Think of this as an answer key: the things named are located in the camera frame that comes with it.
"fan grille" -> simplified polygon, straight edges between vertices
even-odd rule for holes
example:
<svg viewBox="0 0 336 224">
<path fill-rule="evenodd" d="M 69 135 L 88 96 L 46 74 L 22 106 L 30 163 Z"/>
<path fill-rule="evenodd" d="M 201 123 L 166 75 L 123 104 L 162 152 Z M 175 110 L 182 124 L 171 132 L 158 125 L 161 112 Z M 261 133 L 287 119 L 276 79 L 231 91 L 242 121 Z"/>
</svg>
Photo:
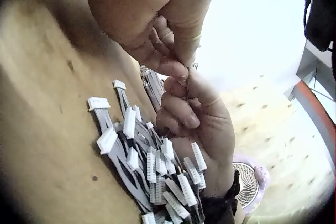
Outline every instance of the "fan grille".
<svg viewBox="0 0 336 224">
<path fill-rule="evenodd" d="M 242 208 L 245 208 L 251 204 L 257 196 L 259 183 L 254 176 L 254 170 L 247 164 L 234 162 L 233 168 L 239 171 L 240 192 L 238 199 Z"/>
</svg>

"wrist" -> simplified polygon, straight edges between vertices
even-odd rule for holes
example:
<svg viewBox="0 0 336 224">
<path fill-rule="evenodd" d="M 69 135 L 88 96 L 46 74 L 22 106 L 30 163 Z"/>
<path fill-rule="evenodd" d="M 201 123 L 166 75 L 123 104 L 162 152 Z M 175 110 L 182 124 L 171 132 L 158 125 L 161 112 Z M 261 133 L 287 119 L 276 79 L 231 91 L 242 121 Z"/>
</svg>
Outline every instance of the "wrist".
<svg viewBox="0 0 336 224">
<path fill-rule="evenodd" d="M 234 169 L 231 164 L 207 170 L 205 173 L 206 188 L 203 197 L 223 197 L 232 187 Z"/>
</svg>

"hand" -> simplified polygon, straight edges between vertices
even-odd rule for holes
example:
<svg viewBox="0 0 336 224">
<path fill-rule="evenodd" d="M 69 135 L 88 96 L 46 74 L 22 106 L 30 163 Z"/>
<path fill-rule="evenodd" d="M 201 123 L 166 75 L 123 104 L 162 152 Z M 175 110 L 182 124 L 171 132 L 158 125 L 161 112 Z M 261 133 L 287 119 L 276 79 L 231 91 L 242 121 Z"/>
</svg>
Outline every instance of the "hand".
<svg viewBox="0 0 336 224">
<path fill-rule="evenodd" d="M 211 0 L 88 0 L 105 33 L 140 64 L 185 80 Z"/>
<path fill-rule="evenodd" d="M 156 124 L 174 134 L 170 140 L 178 156 L 196 160 L 191 148 L 197 142 L 203 154 L 205 196 L 223 196 L 232 186 L 234 171 L 232 158 L 235 136 L 229 112 L 219 94 L 194 69 L 190 69 L 187 87 L 169 77 L 164 82 L 166 92 L 161 99 L 161 110 Z"/>
</svg>

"wooden surface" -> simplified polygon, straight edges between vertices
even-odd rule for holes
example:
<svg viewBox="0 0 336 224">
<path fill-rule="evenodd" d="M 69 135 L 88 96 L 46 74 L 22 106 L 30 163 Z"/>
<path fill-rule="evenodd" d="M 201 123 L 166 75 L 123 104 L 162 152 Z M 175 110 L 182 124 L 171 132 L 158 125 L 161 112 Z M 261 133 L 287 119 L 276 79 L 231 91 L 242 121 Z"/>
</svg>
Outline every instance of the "wooden surface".
<svg viewBox="0 0 336 224">
<path fill-rule="evenodd" d="M 235 152 L 270 172 L 269 188 L 253 214 L 291 216 L 321 206 L 335 188 L 335 177 L 323 140 L 307 128 L 290 101 L 265 77 L 221 96 L 234 125 Z"/>
<path fill-rule="evenodd" d="M 107 98 L 113 121 L 122 119 L 119 79 L 131 105 L 150 120 L 154 110 L 131 58 L 96 27 L 85 0 L 60 1 L 1 5 L 2 179 L 32 223 L 138 223 L 136 204 L 98 153 L 86 100 Z"/>
<path fill-rule="evenodd" d="M 96 26 L 86 0 L 3 2 L 0 164 L 6 189 L 34 223 L 138 223 L 135 203 L 98 154 L 99 132 L 85 106 L 90 96 L 108 98 L 111 118 L 120 120 L 111 84 L 119 79 L 131 105 L 154 120 L 138 69 Z M 236 151 L 270 170 L 255 214 L 275 215 L 317 204 L 334 176 L 320 142 L 263 81 L 222 97 Z"/>
</svg>

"fingernail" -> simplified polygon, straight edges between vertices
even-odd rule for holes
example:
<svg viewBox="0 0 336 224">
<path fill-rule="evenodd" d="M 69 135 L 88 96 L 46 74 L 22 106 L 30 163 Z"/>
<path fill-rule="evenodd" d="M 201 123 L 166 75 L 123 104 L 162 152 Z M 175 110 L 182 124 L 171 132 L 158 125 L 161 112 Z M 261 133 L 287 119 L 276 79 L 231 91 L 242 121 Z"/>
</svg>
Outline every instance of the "fingernail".
<svg viewBox="0 0 336 224">
<path fill-rule="evenodd" d="M 200 124 L 198 117 L 193 114 L 188 118 L 188 124 L 190 128 L 197 128 Z"/>
</svg>

